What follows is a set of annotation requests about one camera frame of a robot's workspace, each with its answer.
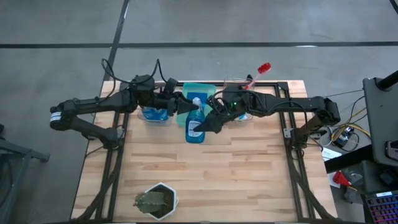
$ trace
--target blue spray bottle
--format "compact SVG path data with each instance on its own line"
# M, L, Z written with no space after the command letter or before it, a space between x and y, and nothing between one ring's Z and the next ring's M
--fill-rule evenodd
M205 140L204 132L194 132L193 129L199 124L205 122L205 113L201 107L201 101L198 97L192 100L194 105L198 105L199 109L189 112L185 123L185 140L189 143L202 143Z

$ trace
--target teal plastic container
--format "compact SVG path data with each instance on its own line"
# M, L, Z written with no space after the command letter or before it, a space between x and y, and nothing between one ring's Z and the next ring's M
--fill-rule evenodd
M206 104L206 99L209 96L213 95L215 92L215 85L186 82L182 86L182 93L187 99L193 100L194 97L200 98L202 105L204 105L203 112L205 112L205 116L211 111L211 107ZM189 113L183 113L177 115L177 124L180 127L185 127L185 122L187 121L188 114Z

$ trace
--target wooden tabletop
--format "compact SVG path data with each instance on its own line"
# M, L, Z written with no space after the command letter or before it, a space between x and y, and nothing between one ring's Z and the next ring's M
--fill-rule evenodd
M292 97L307 97L303 81L287 82ZM104 82L101 96L106 96L112 85ZM275 94L271 87L255 90ZM176 116L170 126L155 127L140 120L140 112L137 109L129 118L114 222L155 222L132 205L138 193L159 182L173 187L180 200L175 213L165 222L297 220L277 114L253 118L244 124L230 123L219 134L206 133L203 144L188 144L185 128L178 126ZM113 116L112 112L97 113L95 124L110 127ZM303 125L303 113L295 113L295 117L297 125ZM92 141L87 152L99 146L98 140ZM82 214L98 193L105 157L106 150L102 149L86 158L72 218ZM311 190L336 216L319 147L308 146L304 161ZM302 192L301 199L306 210Z

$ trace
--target gray floor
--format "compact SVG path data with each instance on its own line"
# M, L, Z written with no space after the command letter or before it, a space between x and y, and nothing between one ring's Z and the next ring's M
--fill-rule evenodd
M111 43L122 3L0 0L0 44ZM388 0L132 0L121 42L393 41L397 22ZM6 138L51 153L48 164L31 163L13 223L69 218L87 141L73 131L51 130L49 108L96 96L100 59L108 55L109 49L0 49L0 123ZM360 89L362 79L397 70L398 48L119 49L114 71L125 79L149 73L157 58L164 75L179 80L242 77L270 62L264 79L305 80L309 96L325 96ZM343 109L360 96L333 99ZM356 111L363 106L360 102ZM349 109L342 118L348 116ZM368 129L365 119L359 124ZM360 205L333 193L340 218L363 220Z

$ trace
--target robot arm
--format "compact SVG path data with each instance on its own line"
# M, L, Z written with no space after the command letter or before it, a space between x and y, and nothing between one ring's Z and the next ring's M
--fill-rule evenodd
M222 98L215 95L223 93ZM322 126L333 126L340 122L337 104L316 96L313 98L278 98L271 94L244 90L242 86L231 86L209 97L206 102L212 111L205 122L194 131L213 131L219 133L222 126L249 113L253 116L270 116L278 112L313 112L315 116L304 126L290 130L293 147L305 147L308 135Z
M137 76L127 87L109 98L72 99L51 107L50 127L58 131L78 131L86 138L98 138L105 149L114 149L119 146L122 137L116 127L101 128L80 119L77 115L104 111L132 113L138 106L167 109L169 116L176 112L180 114L198 109L198 106L187 100L181 92L174 91L176 86L177 81L170 78L163 91L155 93L155 80L152 77Z

